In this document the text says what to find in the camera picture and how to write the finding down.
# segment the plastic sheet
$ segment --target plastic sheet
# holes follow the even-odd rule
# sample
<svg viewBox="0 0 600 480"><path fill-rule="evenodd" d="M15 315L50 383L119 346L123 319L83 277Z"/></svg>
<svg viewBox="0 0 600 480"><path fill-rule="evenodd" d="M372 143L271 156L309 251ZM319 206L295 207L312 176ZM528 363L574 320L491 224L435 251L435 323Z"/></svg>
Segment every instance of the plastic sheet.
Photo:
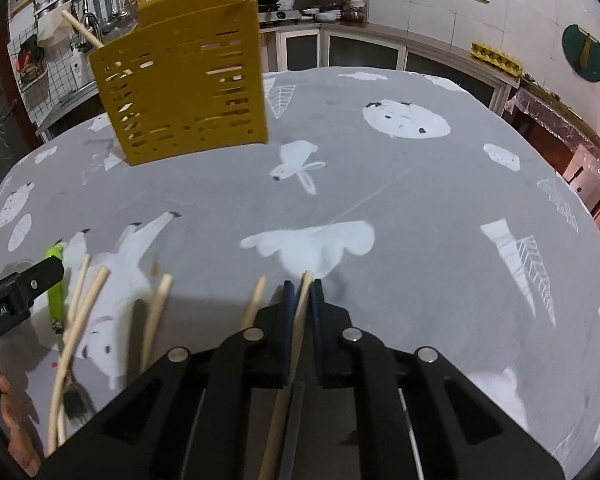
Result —
<svg viewBox="0 0 600 480"><path fill-rule="evenodd" d="M524 88L505 104L505 110L513 113L516 107L532 117L545 130L560 139L574 153L574 158L589 174L600 181L600 148L589 137L560 115L552 106L542 101Z"/></svg>

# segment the jar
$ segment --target jar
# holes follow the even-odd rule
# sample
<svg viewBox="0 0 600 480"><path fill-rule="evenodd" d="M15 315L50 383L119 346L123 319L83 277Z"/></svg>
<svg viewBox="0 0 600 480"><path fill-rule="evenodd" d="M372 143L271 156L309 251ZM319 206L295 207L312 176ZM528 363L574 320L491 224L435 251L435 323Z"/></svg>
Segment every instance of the jar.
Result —
<svg viewBox="0 0 600 480"><path fill-rule="evenodd" d="M342 7L342 19L346 22L366 22L366 3L364 0L347 0Z"/></svg>

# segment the white tiled wall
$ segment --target white tiled wall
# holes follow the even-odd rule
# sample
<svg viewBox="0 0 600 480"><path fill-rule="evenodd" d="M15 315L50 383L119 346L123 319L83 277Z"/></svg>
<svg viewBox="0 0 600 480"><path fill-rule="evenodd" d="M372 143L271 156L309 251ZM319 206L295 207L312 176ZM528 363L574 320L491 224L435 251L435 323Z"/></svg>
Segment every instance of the white tiled wall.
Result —
<svg viewBox="0 0 600 480"><path fill-rule="evenodd" d="M600 136L600 82L568 65L562 33L577 23L600 40L598 0L371 0L369 20L469 50L473 41L522 60L525 71L562 97Z"/></svg>

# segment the egg carton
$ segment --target egg carton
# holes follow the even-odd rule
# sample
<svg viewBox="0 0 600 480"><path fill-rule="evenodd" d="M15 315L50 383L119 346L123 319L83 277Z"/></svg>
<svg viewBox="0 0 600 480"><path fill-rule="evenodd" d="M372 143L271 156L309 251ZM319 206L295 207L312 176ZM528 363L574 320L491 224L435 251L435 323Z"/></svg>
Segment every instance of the egg carton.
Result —
<svg viewBox="0 0 600 480"><path fill-rule="evenodd" d="M478 59L497 66L513 77L520 77L523 72L522 62L519 59L505 54L503 51L484 43L474 41L471 45L471 55Z"/></svg>

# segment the white cloud print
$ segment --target white cloud print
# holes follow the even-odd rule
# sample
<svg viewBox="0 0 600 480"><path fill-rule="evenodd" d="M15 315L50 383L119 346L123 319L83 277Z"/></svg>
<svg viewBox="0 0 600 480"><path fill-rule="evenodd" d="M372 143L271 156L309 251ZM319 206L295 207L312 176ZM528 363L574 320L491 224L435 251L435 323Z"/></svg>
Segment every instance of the white cloud print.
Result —
<svg viewBox="0 0 600 480"><path fill-rule="evenodd" d="M354 221L266 231L245 238L240 247L256 248L264 258L278 253L283 268L295 278L300 278L306 270L312 270L315 278L323 278L342 261L345 251L363 256L372 249L375 241L371 224Z"/></svg>

